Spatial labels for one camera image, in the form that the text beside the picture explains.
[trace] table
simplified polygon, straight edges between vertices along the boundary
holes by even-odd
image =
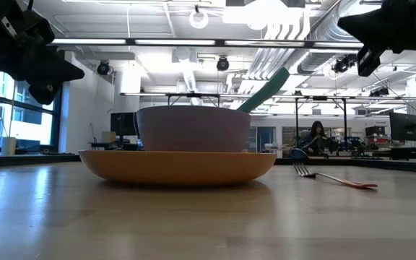
[[[99,142],[90,142],[91,148],[103,148],[104,150],[115,150],[118,148],[117,143],[99,143]],[[126,151],[139,151],[139,146],[137,144],[123,144],[123,150]]]
[[[292,166],[217,188],[117,186],[80,162],[0,168],[0,259],[416,259],[416,173],[308,169],[379,189]]]
[[[391,157],[393,160],[416,159],[416,147],[393,147]]]

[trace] wall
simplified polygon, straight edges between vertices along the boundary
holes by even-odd
[[[114,86],[79,62],[72,52],[66,60],[84,71],[84,78],[65,82],[62,93],[59,152],[78,153],[90,149],[92,127],[100,142],[102,131],[110,131]]]
[[[124,84],[125,75],[123,72],[115,73],[113,83],[115,90],[113,93],[113,113],[136,112],[139,110],[139,97],[120,95]]]

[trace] bowl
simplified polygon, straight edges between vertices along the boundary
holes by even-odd
[[[168,105],[137,112],[146,151],[241,152],[246,148],[251,117],[227,108]]]
[[[97,176],[135,184],[206,186],[244,183],[267,173],[276,154],[247,152],[79,151]]]

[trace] plate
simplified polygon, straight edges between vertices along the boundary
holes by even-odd
[[[276,154],[247,152],[79,151],[81,161],[110,181],[157,185],[221,185],[267,173]]]

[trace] fork handle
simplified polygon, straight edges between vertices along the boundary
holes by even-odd
[[[336,181],[338,183],[341,183],[343,185],[346,185],[346,186],[349,186],[349,187],[352,187],[352,188],[356,188],[356,189],[371,189],[371,188],[378,187],[378,185],[376,185],[376,184],[355,183],[355,182],[352,182],[352,181],[346,181],[346,180],[338,179],[338,178],[335,178],[333,176],[323,174],[323,173],[314,173],[314,174],[318,174],[320,176],[332,179],[333,181]]]

